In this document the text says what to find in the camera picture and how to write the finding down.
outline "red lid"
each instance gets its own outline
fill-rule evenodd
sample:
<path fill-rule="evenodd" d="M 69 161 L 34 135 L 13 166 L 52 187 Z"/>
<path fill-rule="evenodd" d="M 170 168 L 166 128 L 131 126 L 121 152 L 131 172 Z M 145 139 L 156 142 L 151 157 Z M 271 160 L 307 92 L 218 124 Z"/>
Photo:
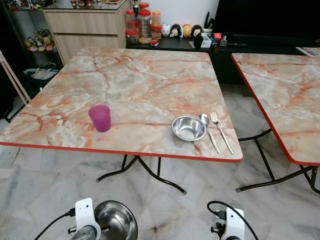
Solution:
<path fill-rule="evenodd" d="M 125 33 L 128 35 L 136 35 L 138 32 L 137 32 L 137 30 L 132 30 L 132 31 L 127 30 L 127 31 L 125 31 Z"/>
<path fill-rule="evenodd" d="M 140 16 L 150 16 L 151 12 L 149 10 L 147 10 L 147 9 L 142 9 L 142 10 L 139 11 L 139 15 Z"/>
<path fill-rule="evenodd" d="M 139 3 L 139 8 L 148 8 L 149 7 L 149 3 L 147 2 L 140 2 Z"/>
<path fill-rule="evenodd" d="M 161 31 L 161 26 L 152 26 L 152 30 Z"/>
<path fill-rule="evenodd" d="M 137 27 L 139 25 L 138 20 L 128 21 L 128 26 Z"/>
<path fill-rule="evenodd" d="M 126 14 L 130 14 L 130 15 L 135 14 L 135 12 L 134 12 L 133 9 L 127 9 L 125 13 L 126 13 Z"/>

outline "black metal table leg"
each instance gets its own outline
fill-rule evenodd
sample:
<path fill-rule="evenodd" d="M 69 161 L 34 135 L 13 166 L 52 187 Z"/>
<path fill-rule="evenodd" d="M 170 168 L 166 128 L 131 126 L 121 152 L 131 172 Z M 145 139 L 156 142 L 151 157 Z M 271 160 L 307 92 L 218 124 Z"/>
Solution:
<path fill-rule="evenodd" d="M 252 185 L 249 185 L 249 186 L 244 186 L 244 187 L 240 187 L 240 188 L 237 188 L 236 191 L 239 193 L 239 192 L 242 192 L 242 191 L 245 191 L 245 190 L 249 190 L 249 189 L 254 189 L 254 188 L 260 188 L 260 187 L 264 187 L 264 186 L 269 186 L 269 185 L 274 185 L 274 184 L 278 184 L 278 183 L 282 183 L 284 181 L 287 181 L 289 179 L 292 179 L 296 176 L 299 176 L 301 174 L 304 174 L 306 180 L 308 181 L 308 183 L 310 184 L 311 186 L 311 189 L 316 192 L 317 194 L 320 194 L 320 190 L 317 189 L 315 187 L 315 181 L 316 181 L 316 177 L 317 177 L 317 170 L 318 170 L 318 167 L 317 166 L 307 166 L 307 167 L 303 167 L 302 165 L 299 165 L 300 166 L 300 169 L 299 171 L 296 171 L 294 173 L 291 173 L 289 174 L 288 176 L 284 176 L 282 178 L 279 178 L 279 179 L 275 179 L 273 173 L 272 173 L 272 170 L 268 164 L 268 161 L 267 161 L 267 158 L 260 146 L 260 143 L 258 141 L 258 138 L 261 138 L 263 137 L 264 135 L 270 133 L 272 130 L 271 128 L 269 128 L 268 130 L 264 131 L 263 133 L 261 134 L 258 134 L 256 136 L 251 136 L 251 137 L 244 137 L 244 138 L 239 138 L 238 141 L 241 142 L 241 141 L 248 141 L 248 140 L 254 140 L 256 146 L 258 147 L 258 150 L 261 154 L 261 157 L 263 159 L 263 162 L 266 166 L 266 169 L 272 179 L 272 181 L 267 181 L 267 182 L 262 182 L 262 183 L 258 183 L 258 184 L 252 184 Z M 311 179 L 308 175 L 308 171 L 311 171 L 312 170 L 312 174 L 311 174 Z"/>
<path fill-rule="evenodd" d="M 311 172 L 311 189 L 316 192 L 317 194 L 320 194 L 320 190 L 316 188 L 315 183 L 316 183 L 316 177 L 317 177 L 317 171 L 318 171 L 318 167 L 317 166 L 313 166 L 312 167 L 312 172 Z"/>
<path fill-rule="evenodd" d="M 122 162 L 122 166 L 124 166 L 124 163 L 126 163 L 126 155 L 124 156 L 123 162 Z M 121 170 L 119 171 L 114 171 L 114 172 L 110 172 L 110 173 L 106 173 L 100 177 L 98 177 L 95 181 L 98 183 L 100 182 L 102 179 L 113 176 L 113 175 L 117 175 L 117 174 L 122 174 L 125 171 L 127 171 L 136 161 L 138 160 L 138 158 L 135 156 L 131 162 L 129 162 L 129 164 L 126 167 L 121 168 Z"/>
<path fill-rule="evenodd" d="M 175 183 L 173 183 L 173 182 L 171 182 L 171 181 L 165 180 L 165 179 L 163 179 L 163 178 L 160 177 L 161 157 L 158 158 L 157 175 L 154 174 L 154 173 L 151 171 L 151 169 L 147 166 L 147 164 L 146 164 L 146 163 L 141 159 L 141 157 L 138 156 L 138 155 L 135 155 L 134 158 L 131 160 L 131 162 L 130 162 L 127 166 L 125 166 L 125 165 L 126 165 L 126 160 L 127 160 L 127 155 L 124 155 L 121 170 L 104 174 L 104 175 L 98 177 L 98 178 L 96 179 L 96 182 L 100 182 L 102 179 L 107 178 L 107 177 L 110 177 L 110 176 L 113 176 L 113 175 L 117 175 L 117 174 L 124 173 L 125 171 L 127 171 L 127 170 L 138 160 L 139 163 L 144 167 L 144 169 L 145 169 L 152 177 L 154 177 L 155 179 L 159 180 L 160 182 L 163 182 L 163 183 L 165 183 L 165 184 L 168 184 L 168 185 L 171 185 L 171 186 L 175 187 L 175 188 L 178 189 L 180 192 L 182 192 L 184 195 L 187 194 L 187 191 L 184 190 L 184 189 L 183 189 L 182 187 L 180 187 L 179 185 L 177 185 L 177 184 L 175 184 Z"/>
<path fill-rule="evenodd" d="M 148 172 L 152 177 L 154 177 L 155 179 L 159 180 L 160 182 L 163 182 L 163 183 L 165 183 L 165 184 L 169 184 L 169 185 L 175 187 L 175 188 L 178 189 L 180 192 L 182 192 L 184 195 L 187 194 L 187 191 L 184 190 L 182 187 L 178 186 L 177 184 L 175 184 L 175 183 L 173 183 L 173 182 L 171 182 L 171 181 L 165 180 L 165 179 L 163 179 L 163 178 L 155 175 L 155 174 L 151 171 L 151 169 L 147 166 L 147 164 L 146 164 L 139 156 L 136 156 L 136 157 L 138 158 L 139 163 L 141 163 L 141 165 L 144 167 L 144 169 L 147 170 L 147 172 Z"/>
<path fill-rule="evenodd" d="M 269 128 L 268 130 L 266 130 L 266 131 L 264 131 L 263 133 L 260 133 L 260 134 L 258 134 L 258 135 L 250 136 L 250 137 L 239 138 L 238 141 L 241 142 L 241 141 L 248 141 L 248 140 L 258 139 L 258 138 L 261 138 L 261 137 L 263 137 L 264 135 L 270 133 L 271 131 L 272 131 L 271 128 Z"/>
<path fill-rule="evenodd" d="M 305 169 L 305 167 L 302 166 L 302 165 L 299 165 L 299 167 L 300 167 L 300 169 Z M 303 174 L 304 174 L 304 176 L 305 176 L 305 179 L 306 179 L 306 180 L 308 181 L 308 183 L 311 185 L 311 179 L 310 179 L 308 173 L 304 172 Z"/>
<path fill-rule="evenodd" d="M 272 180 L 275 180 L 275 176 L 274 176 L 274 174 L 273 174 L 272 171 L 271 171 L 271 168 L 270 168 L 270 166 L 269 166 L 269 163 L 268 163 L 268 161 L 267 161 L 267 158 L 266 158 L 266 156 L 265 156 L 265 154 L 264 154 L 264 151 L 262 150 L 262 148 L 261 148 L 261 146 L 260 146 L 260 143 L 258 142 L 258 139 L 254 139 L 254 141 L 255 141 L 256 146 L 257 146 L 258 149 L 259 149 L 259 152 L 260 152 L 261 157 L 262 157 L 262 159 L 263 159 L 264 165 L 265 165 L 266 169 L 268 170 L 268 173 L 269 173 L 269 175 L 270 175 L 270 178 L 271 178 Z"/>
<path fill-rule="evenodd" d="M 158 158 L 158 169 L 156 172 L 156 175 L 159 177 L 160 176 L 160 168 L 161 168 L 161 157 Z"/>
<path fill-rule="evenodd" d="M 245 190 L 249 190 L 249 189 L 260 188 L 260 187 L 264 187 L 264 186 L 279 184 L 279 183 L 282 183 L 282 182 L 287 181 L 289 179 L 292 179 L 292 178 L 294 178 L 296 176 L 299 176 L 300 174 L 306 173 L 306 172 L 308 172 L 308 171 L 310 171 L 312 169 L 313 169 L 313 166 L 308 166 L 308 167 L 306 167 L 304 169 L 301 169 L 299 171 L 291 173 L 288 176 L 281 177 L 281 178 L 279 178 L 277 180 L 272 180 L 272 181 L 267 181 L 267 182 L 262 182 L 262 183 L 258 183 L 258 184 L 252 184 L 252 185 L 249 185 L 249 186 L 240 187 L 240 188 L 237 188 L 236 191 L 239 193 L 239 192 L 242 192 L 242 191 L 245 191 Z"/>

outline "metal bowl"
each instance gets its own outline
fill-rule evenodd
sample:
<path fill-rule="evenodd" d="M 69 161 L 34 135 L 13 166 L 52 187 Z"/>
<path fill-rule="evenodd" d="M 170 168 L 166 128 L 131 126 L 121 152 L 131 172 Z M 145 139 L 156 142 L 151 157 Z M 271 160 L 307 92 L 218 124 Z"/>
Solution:
<path fill-rule="evenodd" d="M 104 201 L 94 209 L 101 228 L 100 240 L 137 240 L 138 225 L 135 216 L 118 201 Z"/>
<path fill-rule="evenodd" d="M 184 115 L 172 121 L 173 133 L 185 142 L 202 139 L 207 133 L 206 125 L 197 117 Z"/>

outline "cabinet countertop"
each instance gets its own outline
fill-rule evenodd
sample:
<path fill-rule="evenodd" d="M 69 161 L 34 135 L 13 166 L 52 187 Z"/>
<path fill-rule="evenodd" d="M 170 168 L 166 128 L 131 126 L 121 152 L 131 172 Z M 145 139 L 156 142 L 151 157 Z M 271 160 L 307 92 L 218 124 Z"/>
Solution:
<path fill-rule="evenodd" d="M 71 2 L 68 0 L 58 0 L 56 3 L 46 6 L 43 10 L 50 11 L 50 10 L 88 10 L 88 11 L 96 11 L 96 10 L 118 10 L 121 5 L 126 2 L 126 0 L 122 0 L 118 4 L 105 4 L 103 3 L 102 6 L 98 6 L 97 2 L 92 3 L 92 7 L 72 7 Z"/>

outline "black tv stand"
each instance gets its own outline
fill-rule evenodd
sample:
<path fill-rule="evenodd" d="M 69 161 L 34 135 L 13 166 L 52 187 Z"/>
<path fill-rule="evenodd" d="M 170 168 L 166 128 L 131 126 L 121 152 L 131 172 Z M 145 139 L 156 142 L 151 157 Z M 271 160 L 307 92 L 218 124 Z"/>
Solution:
<path fill-rule="evenodd" d="M 189 41 L 193 41 L 193 39 L 162 37 L 158 46 L 137 44 L 127 45 L 126 48 L 208 53 L 220 84 L 245 84 L 243 78 L 231 59 L 232 53 L 303 55 L 294 46 L 268 46 L 253 44 L 249 44 L 248 46 L 222 46 L 219 47 L 218 53 L 214 53 L 210 48 L 192 48 L 189 44 Z"/>

